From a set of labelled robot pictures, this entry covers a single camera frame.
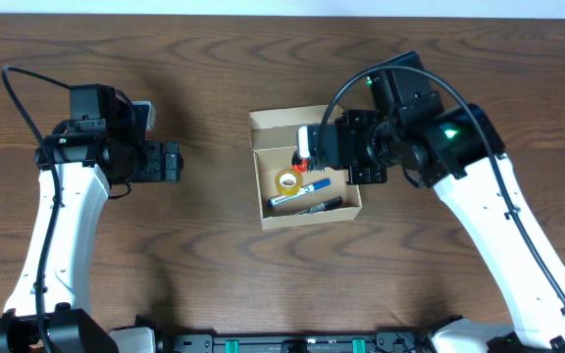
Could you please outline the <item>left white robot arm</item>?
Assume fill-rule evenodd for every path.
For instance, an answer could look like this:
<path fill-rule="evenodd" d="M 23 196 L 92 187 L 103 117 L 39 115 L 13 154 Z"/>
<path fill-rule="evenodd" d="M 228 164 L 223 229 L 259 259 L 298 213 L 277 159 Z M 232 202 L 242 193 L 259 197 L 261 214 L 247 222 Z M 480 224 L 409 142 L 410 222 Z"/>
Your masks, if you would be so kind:
<path fill-rule="evenodd" d="M 38 212 L 22 274 L 0 317 L 0 352 L 31 352 L 43 337 L 55 352 L 153 351 L 152 329 L 109 334 L 91 318 L 90 265 L 111 188 L 179 181 L 179 146 L 146 139 L 152 103 L 130 101 L 111 86 L 71 86 L 70 107 L 70 118 L 35 153 Z"/>

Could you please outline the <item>yellow tape roll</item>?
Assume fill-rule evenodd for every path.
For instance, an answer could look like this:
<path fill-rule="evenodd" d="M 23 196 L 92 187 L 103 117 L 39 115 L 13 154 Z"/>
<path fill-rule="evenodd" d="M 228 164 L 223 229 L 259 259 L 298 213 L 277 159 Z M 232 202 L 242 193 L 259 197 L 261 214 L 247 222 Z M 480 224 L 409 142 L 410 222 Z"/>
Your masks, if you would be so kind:
<path fill-rule="evenodd" d="M 275 187 L 277 192 L 283 196 L 296 195 L 303 186 L 302 174 L 294 169 L 287 169 L 278 172 L 275 177 Z"/>

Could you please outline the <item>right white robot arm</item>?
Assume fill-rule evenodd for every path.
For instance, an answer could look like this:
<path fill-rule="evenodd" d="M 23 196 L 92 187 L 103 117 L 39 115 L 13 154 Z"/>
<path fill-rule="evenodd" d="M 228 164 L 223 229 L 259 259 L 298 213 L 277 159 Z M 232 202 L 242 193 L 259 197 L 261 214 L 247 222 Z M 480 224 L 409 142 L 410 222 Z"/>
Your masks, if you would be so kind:
<path fill-rule="evenodd" d="M 420 352 L 565 352 L 565 266 L 531 211 L 486 113 L 408 52 L 356 75 L 370 110 L 302 126 L 297 155 L 310 171 L 345 170 L 352 185 L 398 167 L 432 189 L 474 242 L 510 314 L 507 325 L 461 316 L 420 334 Z"/>

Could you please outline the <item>blue marker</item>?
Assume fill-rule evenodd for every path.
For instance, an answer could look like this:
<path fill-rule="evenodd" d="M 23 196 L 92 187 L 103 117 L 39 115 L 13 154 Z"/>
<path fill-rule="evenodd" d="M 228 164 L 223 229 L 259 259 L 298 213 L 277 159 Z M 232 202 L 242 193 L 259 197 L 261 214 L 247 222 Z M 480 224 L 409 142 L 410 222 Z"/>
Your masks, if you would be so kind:
<path fill-rule="evenodd" d="M 275 197 L 272 197 L 271 199 L 268 200 L 267 202 L 267 206 L 271 209 L 274 209 L 275 207 L 281 205 L 282 203 L 288 202 L 292 199 L 296 199 L 298 197 L 304 196 L 306 194 L 315 192 L 317 190 L 323 189 L 325 187 L 330 186 L 331 180 L 329 178 L 324 178 L 321 180 L 318 180 L 316 182 L 313 182 L 311 184 L 302 186 L 299 191 L 293 195 L 290 196 L 285 196 L 285 195 L 278 195 Z"/>

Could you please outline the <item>black white marker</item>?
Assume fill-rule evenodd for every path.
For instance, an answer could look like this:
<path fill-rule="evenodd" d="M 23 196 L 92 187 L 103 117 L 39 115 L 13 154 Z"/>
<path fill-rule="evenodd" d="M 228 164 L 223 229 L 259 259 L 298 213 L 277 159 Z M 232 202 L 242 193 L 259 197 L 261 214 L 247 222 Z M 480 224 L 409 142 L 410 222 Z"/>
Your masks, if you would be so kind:
<path fill-rule="evenodd" d="M 319 212 L 325 212 L 325 211 L 329 211 L 332 210 L 336 207 L 338 207 L 339 205 L 342 204 L 342 197 L 341 196 L 337 196 L 335 198 L 323 201 L 317 205 L 314 205 L 310 208 L 307 208 L 303 211 L 298 212 L 298 215 L 307 215 L 307 214 L 315 214 L 315 213 L 319 213 Z"/>

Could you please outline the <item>orange utility knife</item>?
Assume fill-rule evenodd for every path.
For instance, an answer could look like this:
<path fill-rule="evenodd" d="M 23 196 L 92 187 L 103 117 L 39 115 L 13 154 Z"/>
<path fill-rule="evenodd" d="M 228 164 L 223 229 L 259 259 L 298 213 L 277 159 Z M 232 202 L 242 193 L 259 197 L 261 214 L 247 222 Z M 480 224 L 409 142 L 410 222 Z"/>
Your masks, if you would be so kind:
<path fill-rule="evenodd" d="M 291 167 L 297 173 L 304 174 L 308 171 L 308 160 L 301 158 L 295 151 L 291 158 Z"/>

